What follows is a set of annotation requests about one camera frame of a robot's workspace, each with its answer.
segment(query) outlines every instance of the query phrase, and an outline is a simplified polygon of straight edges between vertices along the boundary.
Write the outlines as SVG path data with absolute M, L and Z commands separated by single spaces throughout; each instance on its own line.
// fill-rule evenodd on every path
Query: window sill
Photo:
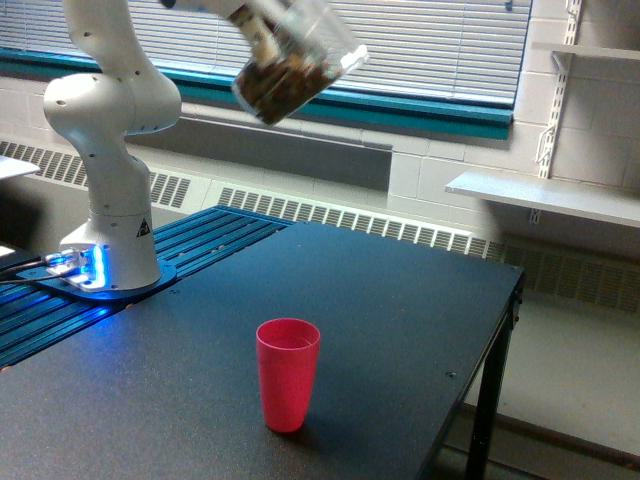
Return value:
M 232 77 L 160 68 L 183 97 L 237 104 L 231 92 Z M 77 72 L 99 71 L 88 58 L 0 48 L 0 74 L 56 78 Z M 372 126 L 424 130 L 506 140 L 513 112 L 506 108 L 460 105 L 329 89 L 305 105 L 301 114 L 318 121 L 339 119 Z

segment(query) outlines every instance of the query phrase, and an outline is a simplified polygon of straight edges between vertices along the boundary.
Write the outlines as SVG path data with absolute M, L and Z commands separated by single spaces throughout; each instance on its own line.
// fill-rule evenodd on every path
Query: blue mounting plate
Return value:
M 291 223 L 230 207 L 209 208 L 156 229 L 156 252 L 161 262 L 175 269 L 175 281 L 180 281 Z M 134 301 L 95 302 L 38 284 L 0 285 L 0 369 L 110 317 Z
M 60 279 L 42 280 L 35 282 L 34 285 L 39 285 L 42 288 L 52 290 L 54 293 L 59 293 L 76 300 L 85 300 L 87 302 L 94 303 L 132 303 L 139 302 L 143 298 L 146 298 L 154 293 L 168 287 L 178 280 L 178 271 L 176 267 L 165 261 L 158 262 L 160 266 L 160 279 L 148 287 L 137 288 L 135 290 L 114 290 L 105 292 L 85 292 L 73 285 Z M 30 279 L 46 277 L 50 275 L 46 268 L 32 268 L 18 274 L 19 278 Z

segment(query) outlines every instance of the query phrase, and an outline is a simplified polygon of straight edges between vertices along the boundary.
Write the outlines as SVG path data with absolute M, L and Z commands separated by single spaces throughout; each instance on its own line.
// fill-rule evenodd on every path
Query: black cable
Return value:
M 16 265 L 15 267 L 5 268 L 4 270 L 0 270 L 0 276 L 4 277 L 10 273 L 21 272 L 22 270 L 27 270 L 29 268 L 36 267 L 44 267 L 47 264 L 44 260 L 36 260 L 33 262 L 23 263 L 22 265 Z
M 37 277 L 37 278 L 19 278 L 17 280 L 2 280 L 0 281 L 0 285 L 12 285 L 12 284 L 24 284 L 24 283 L 34 283 L 34 282 L 42 282 L 43 280 L 54 280 L 56 278 L 64 278 L 64 277 L 71 277 L 73 275 L 77 275 L 79 273 L 80 269 L 78 268 L 74 268 L 73 270 L 70 270 L 68 272 L 65 273 L 60 273 L 58 275 L 49 275 L 47 277 Z

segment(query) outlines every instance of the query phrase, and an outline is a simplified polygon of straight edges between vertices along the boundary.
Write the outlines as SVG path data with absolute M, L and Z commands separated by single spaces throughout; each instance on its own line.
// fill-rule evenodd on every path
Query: blue led light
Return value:
M 93 267 L 93 288 L 102 288 L 107 284 L 105 255 L 99 245 L 91 249 L 91 266 Z

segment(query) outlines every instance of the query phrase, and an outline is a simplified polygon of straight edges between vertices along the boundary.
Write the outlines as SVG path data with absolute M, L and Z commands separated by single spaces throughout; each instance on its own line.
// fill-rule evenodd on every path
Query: shelf bracket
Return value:
M 571 54 L 564 52 L 551 52 L 551 58 L 553 63 L 556 64 L 556 68 L 560 75 L 568 75 L 571 67 Z
M 582 11 L 583 0 L 566 0 L 566 9 L 569 15 L 567 30 L 564 38 L 565 45 L 575 45 L 580 24 L 580 13 Z M 536 151 L 536 163 L 538 164 L 538 177 L 548 179 L 551 176 L 551 165 L 556 150 L 556 140 L 560 129 L 560 119 L 562 108 L 567 91 L 569 72 L 571 71 L 571 60 L 573 55 L 563 52 L 552 52 L 558 74 L 556 78 L 556 89 L 551 104 L 551 112 L 547 128 L 540 134 L 538 139 L 538 149 Z M 537 225 L 540 222 L 540 210 L 532 209 L 529 215 L 529 222 Z

